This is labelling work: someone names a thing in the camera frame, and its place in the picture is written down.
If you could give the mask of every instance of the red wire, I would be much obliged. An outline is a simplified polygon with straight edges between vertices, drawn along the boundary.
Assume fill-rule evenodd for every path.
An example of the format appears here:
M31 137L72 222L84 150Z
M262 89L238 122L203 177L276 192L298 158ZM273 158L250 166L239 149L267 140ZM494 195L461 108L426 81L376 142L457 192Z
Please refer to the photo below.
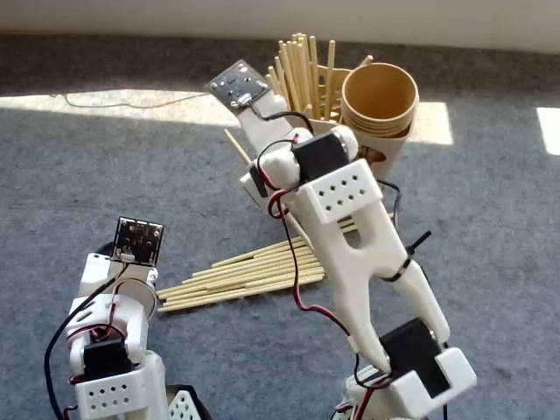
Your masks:
M366 411L366 407L368 406L369 399L371 398L371 395L373 393L374 390L372 388L368 388L366 390L366 394L364 394L364 399L361 401L360 407L358 408L358 411L356 412L356 415L354 416L353 420L361 420L361 418L364 417L364 412Z
M109 328L113 329L114 331L116 331L121 337L124 338L124 333L119 330L118 328L116 328L115 326L109 325L109 324L92 324L92 325L87 325L87 326L83 326L82 328L78 328L77 330L73 331L70 335L68 335L68 337L66 337L66 340L70 340L72 337L80 334L80 333L84 333L85 331L90 331L90 330L94 330L95 328Z
M284 195L286 195L287 193L289 193L289 192L291 192L291 191L292 191L291 189L289 189L289 190L279 190L279 191L276 191L275 193L273 193L273 194L270 196L269 204L268 204L268 206L267 206L268 211L269 211L269 216L270 216L270 217L272 217L273 219L282 219L282 215L281 215L280 213L278 213L278 214L272 213L272 208L274 207L275 204L277 204L277 202L278 202ZM285 209L283 210L283 214L284 214L284 215L288 214L288 209L287 209L287 208L285 208Z
M339 326L340 329L342 331L344 331L344 333L346 335L350 335L350 332L347 330L347 328L344 326L344 324L342 324L342 322L340 322L340 320L336 317L336 315L334 315L331 311L329 311L328 309L326 309L323 306L320 306L318 304L311 304L309 306L304 304L304 302L301 298L301 295L299 293L298 258L296 257L296 250L294 249L294 245L293 245L293 243L291 241L291 238L290 238L290 230L288 229L288 223L286 222L286 217L284 215L284 211L282 210L281 197L279 197L276 200L276 207L278 208L278 212L279 212L280 218L282 220L283 228L284 228L284 231L286 233L286 237L288 239L288 244L290 245L291 255L293 256L293 259L294 259L294 270L295 270L294 285L293 285L291 291L292 291L294 300L296 301L297 308L299 308L301 311L313 311L313 312L318 312L322 315L325 315L332 322L334 322L337 326Z

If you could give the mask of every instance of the white plastic arm segment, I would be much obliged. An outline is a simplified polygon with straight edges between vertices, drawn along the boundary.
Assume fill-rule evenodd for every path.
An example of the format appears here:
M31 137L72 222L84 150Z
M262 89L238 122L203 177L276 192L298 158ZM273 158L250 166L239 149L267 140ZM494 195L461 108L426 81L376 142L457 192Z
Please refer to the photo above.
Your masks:
M334 288L337 314L355 345L372 364L390 372L387 355L371 324L368 282L372 276L392 277L407 252L368 164L361 159L301 186L287 205L315 246ZM349 215L360 233L358 248L347 243L337 225L337 220ZM449 326L420 267L412 262L393 285L438 341L446 341Z

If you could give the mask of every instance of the wire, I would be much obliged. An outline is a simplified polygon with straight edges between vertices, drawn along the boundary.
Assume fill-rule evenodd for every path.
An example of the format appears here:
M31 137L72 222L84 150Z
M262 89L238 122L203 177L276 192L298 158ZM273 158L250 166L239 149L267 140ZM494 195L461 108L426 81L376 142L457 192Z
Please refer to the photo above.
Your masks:
M362 388L365 388L365 389L384 389L391 384L392 380L390 380L388 382L383 382L386 379L390 379L389 376L386 376L381 380L381 383L375 383L374 385L367 385L364 381L361 381L360 378L358 377L358 367L359 366L360 366L360 355L358 353L356 353L356 362L353 365L353 378L356 381L356 383L358 385L360 385Z
M116 328L113 327L113 320L115 318L115 311L116 311L115 297L116 297L116 295L118 295L119 290L121 289L123 284L125 284L129 281L139 282L151 294L152 305L151 305L150 313L148 314L148 320L150 320L151 317L153 317L153 315L156 311L156 308L158 307L158 296L156 296L156 292L146 282L143 282L142 280L140 280L138 278L134 278L134 277L125 278L124 280L117 283L115 285L115 288L113 289L113 296L111 298L111 305L109 307L110 309L109 309L109 312L108 312L108 323L105 326L105 331L103 332L103 335L99 336L97 334L97 332L93 331L93 335L97 340L105 340L109 336L109 334L111 333L111 328L116 329Z
M300 118L304 121L305 126L307 127L307 129L312 133L315 134L313 131L313 126L312 126L312 122L309 120L309 118L307 117L306 114L302 114L301 112L296 112L296 111L282 111L282 112L276 112L275 114L270 114L267 116L264 116L263 114L261 114L253 105L251 105L251 110L253 111L253 114L256 115L256 117L259 120L263 120L263 121L272 121L272 120L277 120L278 118L284 118L285 116L296 116L297 118Z
M366 411L366 407L369 404L369 399L371 398L371 395L374 393L374 389L372 388L368 388L366 390L366 394L364 395L364 399L361 400L361 404L360 407L358 408L358 411L356 412L356 415L353 417L353 420L361 420L362 417L364 417L364 412Z
M393 184L392 182L384 181L382 179L377 179L377 182L379 182L383 186L388 186L389 188L392 188L396 191L395 202L393 203L393 225L395 225L395 229L398 232L399 211L400 211L401 198L403 197L403 193L401 192L401 189L398 187L397 184Z
M113 284L116 279L129 267L128 264L124 265L124 268L121 270L121 272L117 275L117 276L113 276L111 277L107 282L103 283L101 286L99 286L97 289L95 289L91 295L89 295L88 297L86 297L84 299L84 301L78 305L78 307L76 307L76 309L74 309L72 311L72 313L70 313L70 315L68 315L64 321L62 321L62 324L60 324L59 328L56 330L56 332L54 333L54 335L52 336L51 340L49 341L49 344L46 347L45 350L45 359L44 359L44 363L43 363L43 369L45 371L45 382L46 382L46 391L49 395L49 401L51 403L51 407L52 407L52 411L54 412L54 415L57 417L57 419L59 420L65 420L64 415L62 414L62 412L60 411L60 406L59 403L56 400L56 395L54 393L54 386L53 386L53 377L51 375L51 354L53 353L53 349L54 349L54 345L56 344L56 342L59 340L60 335L64 332L64 329L68 326L68 324L70 324L70 321L72 321L72 319L74 319L74 317L80 313L86 306L89 305L90 302L92 302L97 296L99 296L100 294L102 294L106 289L108 289L111 284Z
M256 169L259 171L259 174L262 177L262 181L264 182L264 184L266 184L266 186L268 188L270 188L273 191L278 191L280 188L277 188L277 187L272 185L272 182L270 181L269 176L266 174L265 171L263 171L263 168L261 168L261 158L263 157L263 154L264 154L265 151L270 149L275 144L280 144L280 143L294 144L294 140L290 140L290 139L285 138L285 139L282 139L282 140L276 140L275 142L272 142L272 143L268 143L264 147L264 149L261 150L261 152L259 153L259 156L256 158Z
M199 98L201 96L210 95L209 93L201 93L201 94L192 94L191 96L187 96L185 98L176 99L174 101L159 103L157 105L133 105L127 102L119 102L119 103L110 103L108 105L80 105L79 103L73 103L68 99L68 94L61 94L64 98L64 101L67 105L74 107L74 108L85 108L85 109L103 109L103 108L117 108L117 107L127 107L132 109L155 109L155 108L162 108L167 107L169 105L173 105L174 103L179 103L183 101L187 101L189 99Z
M82 328L78 328L75 331L72 331L72 333L68 334L68 337L66 337L66 341L74 338L76 335L82 334L82 333L86 333L88 331L94 331L97 328L109 328L112 329L113 331L115 331L116 333L118 333L122 338L124 338L124 332L122 332L121 330L119 330L118 328L116 328L113 325L109 325L109 324L92 324L92 325L86 325L83 326Z
M75 411L78 409L77 405L68 406L64 409L64 420L70 420L70 411Z
M272 195L270 196L269 204L267 205L267 209L268 209L268 211L269 211L269 216L270 216L271 218L273 218L273 219L282 219L282 215L281 215L280 213L272 213L272 212L273 212L273 208L274 208L274 205L275 205L275 204L277 205L277 202L278 202L284 195L286 195L287 193L290 193L291 191L293 191L293 188L290 188L290 189L287 189L287 190L279 190L279 191L276 191L274 194L272 194ZM287 208L285 208L285 209L283 210L283 214L284 214L284 215L288 214L288 212L289 212L289 211L288 211Z
M284 211L282 209L281 199L278 199L276 201L276 207L278 209L279 214L281 215L280 219L282 220L283 229L284 229L284 232L286 233L286 238L288 239L288 244L290 245L291 256L293 257L293 260L294 260L294 271L295 271L295 273L294 273L294 285L293 285L291 290L292 290L294 300L296 301L297 308L299 308L300 311L318 312L318 313L326 316L333 323L335 323L337 326L339 326L339 328L342 331L344 331L344 333L346 335L349 336L350 332L348 331L348 329L344 326L344 324L342 324L342 322L340 322L340 320L336 317L336 315L334 315L331 311L324 308L323 306L319 306L318 304L311 304L309 306L304 304L304 302L301 298L301 295L299 293L298 258L296 257L296 250L294 249L294 245L293 245L293 243L291 241L291 238L290 238L290 230L288 229L288 223L286 222L286 217L285 217Z

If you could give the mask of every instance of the black wire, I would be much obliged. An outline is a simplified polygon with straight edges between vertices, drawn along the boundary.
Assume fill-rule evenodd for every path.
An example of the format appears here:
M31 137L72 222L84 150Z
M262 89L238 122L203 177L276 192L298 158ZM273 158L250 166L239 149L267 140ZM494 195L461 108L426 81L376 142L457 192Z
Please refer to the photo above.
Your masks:
M386 383L383 384L375 384L375 385L366 385L366 383L364 381L360 381L360 378L358 378L358 367L360 366L360 355L358 353L356 353L356 362L353 365L353 378L356 381L356 383L358 385L360 385L362 388L365 389L384 389L386 387L388 387L392 381L388 381Z
M257 109L255 109L255 107L253 107L253 106L251 106L251 110L258 117L259 120L263 120L263 121L277 120L278 118L284 118L285 116L296 116L297 118L301 118L302 120L304 120L305 125L307 126L307 129L312 134L315 134L313 132L312 122L309 121L309 118L307 117L306 114L302 114L301 112L282 111L282 112L276 112L275 114L270 114L270 115L264 116Z
M265 151L267 151L268 149L270 149L272 146L274 146L275 144L280 144L280 143L291 143L294 144L293 140L290 140L288 138L282 139L282 140L276 140L275 142L272 143L268 143L264 149L261 150L261 152L259 153L259 156L256 158L256 169L259 171L259 175L263 175L263 170L261 169L261 158L263 157L263 154ZM273 191L278 191L280 188L276 188L273 185L268 185L268 187L273 190Z
M52 411L54 412L54 415L56 416L56 418L59 419L59 420L65 420L65 419L64 419L64 416L62 414L62 411L60 411L60 406L59 406L58 402L56 401L56 395L54 394L53 377L51 376L51 353L53 352L54 345L59 340L60 335L64 332L64 329L67 327L67 325L70 323L70 321L72 321L72 319L79 312L81 312L86 306L88 306L89 303L92 300L94 300L98 295L102 294L111 284L113 284L115 282L115 280L118 277L120 277L121 274L128 267L129 267L129 265L125 264L124 268L121 270L121 272L117 276L111 277L107 282L105 282L104 284L99 286L97 289L95 289L94 292L91 295L89 295L81 304L79 304L78 307L76 309L74 309L72 311L72 313L64 319L64 321L62 321L62 324L60 324L59 328L56 330L56 332L54 333L54 335L51 338L51 341L49 341L49 344L46 347L45 360L44 360L44 364L43 364L43 369L45 370L46 392L49 395L49 401L51 402Z
M401 189L398 187L397 184L393 184L392 182L384 181L382 179L377 179L377 182L382 184L383 186L388 186L396 191L395 202L393 203L393 224L395 225L395 229L398 232L399 230L399 211L401 205L401 198L403 197L403 193Z

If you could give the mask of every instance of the paper cup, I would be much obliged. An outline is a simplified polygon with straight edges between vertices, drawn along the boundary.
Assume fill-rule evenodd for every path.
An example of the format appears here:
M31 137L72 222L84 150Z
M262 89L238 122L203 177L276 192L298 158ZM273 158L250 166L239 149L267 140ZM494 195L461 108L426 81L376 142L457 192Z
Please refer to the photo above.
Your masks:
M357 67L342 85L346 123L375 136L391 137L409 127L417 104L414 79L392 64Z

